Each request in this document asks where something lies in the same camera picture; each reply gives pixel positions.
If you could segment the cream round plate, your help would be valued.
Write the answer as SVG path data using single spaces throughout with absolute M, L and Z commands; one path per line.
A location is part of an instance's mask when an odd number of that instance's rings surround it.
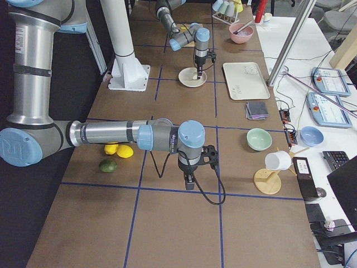
M 202 77 L 200 80 L 193 80 L 194 74 L 197 75 L 197 70 L 195 67 L 184 68 L 178 74 L 179 81 L 186 87 L 196 88 L 203 85 L 207 80 L 206 72 L 202 72 Z

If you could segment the yellow lemon lower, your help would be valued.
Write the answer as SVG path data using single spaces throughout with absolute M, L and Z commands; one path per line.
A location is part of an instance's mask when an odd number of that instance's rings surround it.
M 121 158 L 127 159 L 133 156 L 134 151 L 128 145 L 119 145 L 116 154 Z

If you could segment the yellow lemon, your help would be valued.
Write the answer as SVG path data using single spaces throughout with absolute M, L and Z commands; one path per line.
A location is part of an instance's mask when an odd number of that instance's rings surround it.
M 128 145 L 119 145 L 116 154 L 121 158 L 127 159 L 133 156 L 134 151 Z
M 114 155 L 118 149 L 117 143 L 107 143 L 104 145 L 104 152 L 106 155 Z

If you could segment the wooden cup stand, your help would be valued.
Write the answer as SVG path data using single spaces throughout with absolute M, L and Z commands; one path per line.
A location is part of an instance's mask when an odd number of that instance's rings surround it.
M 305 148 L 297 152 L 288 152 L 288 154 L 292 159 L 297 154 L 300 154 L 308 149 L 309 148 Z M 287 170 L 289 170 L 292 174 L 296 175 L 296 173 L 291 169 L 291 166 Z M 281 170 L 269 170 L 266 167 L 258 170 L 254 174 L 253 178 L 255 187 L 264 194 L 272 195 L 278 193 L 282 185 L 281 179 L 278 176 L 278 173 L 280 171 Z

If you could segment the green bowl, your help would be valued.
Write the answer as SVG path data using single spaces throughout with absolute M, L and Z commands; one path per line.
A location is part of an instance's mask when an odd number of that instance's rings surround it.
M 249 147 L 256 151 L 264 151 L 272 145 L 271 135 L 261 128 L 249 130 L 246 139 Z

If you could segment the orange black connector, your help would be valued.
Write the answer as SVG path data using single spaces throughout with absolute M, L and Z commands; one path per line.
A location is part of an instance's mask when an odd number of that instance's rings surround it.
M 290 123 L 291 122 L 290 110 L 289 109 L 280 109 L 279 110 L 279 115 L 280 115 L 281 121 L 283 123 Z
M 291 124 L 285 124 L 283 128 L 288 143 L 288 147 L 291 148 L 292 146 L 298 145 L 297 131 L 295 127 Z

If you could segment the orange black connector lower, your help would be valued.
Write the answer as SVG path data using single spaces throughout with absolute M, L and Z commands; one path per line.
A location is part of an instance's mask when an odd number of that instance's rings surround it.
M 297 131 L 295 127 L 291 124 L 285 124 L 283 128 L 288 143 L 288 147 L 291 148 L 292 146 L 298 145 Z

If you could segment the black box device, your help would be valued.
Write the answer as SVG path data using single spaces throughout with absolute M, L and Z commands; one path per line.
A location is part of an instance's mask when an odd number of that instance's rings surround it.
M 318 193 L 313 181 L 310 166 L 306 157 L 292 159 L 300 192 L 304 201 L 311 202 L 318 199 Z

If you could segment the blue bowl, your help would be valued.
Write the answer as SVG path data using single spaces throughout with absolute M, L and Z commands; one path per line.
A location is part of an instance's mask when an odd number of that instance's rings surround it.
M 300 138 L 302 142 L 309 147 L 317 146 L 324 141 L 322 132 L 316 127 L 312 126 L 303 127 L 300 130 Z

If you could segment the teach pendant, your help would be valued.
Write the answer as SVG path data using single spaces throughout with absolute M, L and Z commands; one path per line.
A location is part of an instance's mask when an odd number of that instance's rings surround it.
M 333 93 L 341 97 L 351 96 L 345 76 L 340 70 L 314 67 L 311 74 L 316 88 L 321 93 Z
M 343 106 L 336 94 L 327 94 L 325 98 L 314 92 L 307 94 L 307 106 L 315 122 L 322 127 L 351 128 L 353 125 L 348 114 L 328 98 Z

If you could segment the teach pendant lower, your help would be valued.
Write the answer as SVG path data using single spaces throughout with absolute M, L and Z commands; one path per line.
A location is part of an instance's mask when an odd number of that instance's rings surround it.
M 327 94 L 325 98 L 314 92 L 307 94 L 307 106 L 315 122 L 322 127 L 351 128 L 353 125 L 348 114 L 328 98 L 343 106 L 336 94 Z

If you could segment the black keyboard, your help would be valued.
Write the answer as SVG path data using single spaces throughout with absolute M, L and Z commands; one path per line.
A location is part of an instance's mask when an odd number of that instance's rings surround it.
M 323 151 L 322 153 L 332 171 L 338 169 L 349 161 L 349 158 L 344 151 Z

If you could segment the black monitor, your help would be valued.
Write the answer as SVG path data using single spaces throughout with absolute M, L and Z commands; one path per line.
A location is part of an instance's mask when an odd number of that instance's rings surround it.
M 351 224 L 356 224 L 356 156 L 327 176 L 341 208 Z

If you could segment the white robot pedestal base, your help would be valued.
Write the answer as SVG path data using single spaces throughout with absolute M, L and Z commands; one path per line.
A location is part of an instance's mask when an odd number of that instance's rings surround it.
M 135 56 L 125 1 L 104 0 L 100 3 L 115 53 L 108 88 L 143 92 L 151 67 L 142 65 Z

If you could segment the aluminium frame post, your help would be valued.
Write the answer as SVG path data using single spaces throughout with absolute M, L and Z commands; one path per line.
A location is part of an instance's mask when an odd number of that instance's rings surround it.
M 276 82 L 278 75 L 281 72 L 282 67 L 284 66 L 284 63 L 287 60 L 287 57 L 293 47 L 293 44 L 295 43 L 296 38 L 298 37 L 306 20 L 308 19 L 315 3 L 316 0 L 304 1 L 302 3 L 302 6 L 298 11 L 297 17 L 295 18 L 291 30 L 282 46 L 282 50 L 279 53 L 277 61 L 272 69 L 269 79 L 267 80 L 267 85 L 269 87 L 274 86 L 274 83 Z

